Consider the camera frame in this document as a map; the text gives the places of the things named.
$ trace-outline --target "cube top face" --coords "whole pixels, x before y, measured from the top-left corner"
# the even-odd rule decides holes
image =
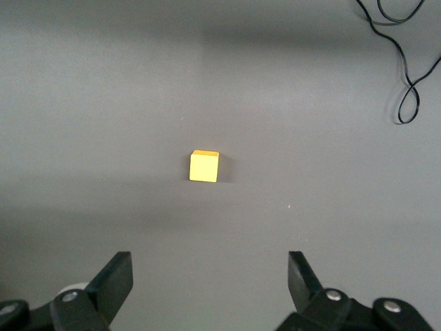
[[[217,182],[218,164],[218,152],[195,150],[190,159],[190,181]]]

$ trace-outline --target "yellow block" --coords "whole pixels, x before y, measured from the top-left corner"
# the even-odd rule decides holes
[[[218,180],[219,153],[209,150],[195,150],[190,158],[190,181]]]

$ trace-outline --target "black cable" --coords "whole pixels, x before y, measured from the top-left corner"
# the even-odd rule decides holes
[[[388,36],[387,34],[381,33],[380,31],[377,30],[377,28],[375,27],[375,25],[382,25],[382,26],[395,26],[398,24],[402,24],[407,22],[408,20],[410,20],[416,13],[417,11],[421,8],[422,4],[424,3],[425,0],[421,0],[419,2],[419,4],[417,5],[417,7],[415,8],[415,10],[405,19],[394,19],[393,17],[390,17],[388,14],[386,14],[386,12],[383,10],[383,7],[381,5],[381,0],[377,0],[377,5],[378,5],[378,9],[381,12],[381,15],[387,19],[388,21],[392,22],[392,23],[380,23],[380,22],[375,22],[371,15],[369,14],[369,12],[367,11],[365,5],[363,4],[363,2],[361,2],[361,0],[356,0],[358,5],[360,5],[361,9],[363,10],[363,12],[366,15],[367,21],[369,22],[369,25],[371,26],[372,31],[374,31],[378,36],[385,38],[387,40],[389,40],[390,42],[392,42],[392,44],[395,46],[395,48],[397,49],[398,53],[401,56],[401,60],[402,60],[402,64],[403,64],[403,68],[404,68],[404,75],[406,77],[406,81],[407,81],[407,91],[404,94],[401,102],[400,102],[400,106],[398,107],[398,120],[399,123],[397,124],[408,124],[411,123],[416,116],[418,115],[418,111],[420,110],[420,94],[418,93],[417,89],[416,89],[416,84],[420,83],[423,79],[426,79],[432,72],[433,70],[436,68],[436,66],[439,64],[439,62],[441,62],[441,57],[439,57],[435,63],[430,67],[429,71],[427,71],[424,75],[422,75],[420,78],[416,79],[415,81],[412,81],[409,77],[409,68],[407,65],[407,59],[406,56],[404,55],[404,52],[400,46],[400,44],[392,37]],[[415,106],[415,110],[413,111],[412,116],[407,119],[406,121],[404,121],[402,119],[401,116],[401,109],[402,109],[402,105],[404,103],[404,101],[407,98],[407,95],[412,92],[412,94],[415,97],[415,101],[416,101],[416,106]]]

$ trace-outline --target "silver screw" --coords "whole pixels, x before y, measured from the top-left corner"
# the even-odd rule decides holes
[[[71,302],[72,300],[75,300],[77,295],[77,292],[67,293],[61,300],[62,302]]]
[[[329,290],[326,292],[326,296],[332,301],[340,301],[342,299],[342,295],[335,290]]]
[[[393,301],[385,301],[383,306],[390,312],[401,312],[401,307]]]
[[[0,309],[0,316],[13,312],[15,308],[17,308],[17,304],[7,305],[6,307],[3,307],[2,309]]]

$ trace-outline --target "cube front face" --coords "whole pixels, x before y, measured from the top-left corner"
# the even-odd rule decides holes
[[[218,165],[218,152],[195,150],[190,159],[190,181],[217,182]]]

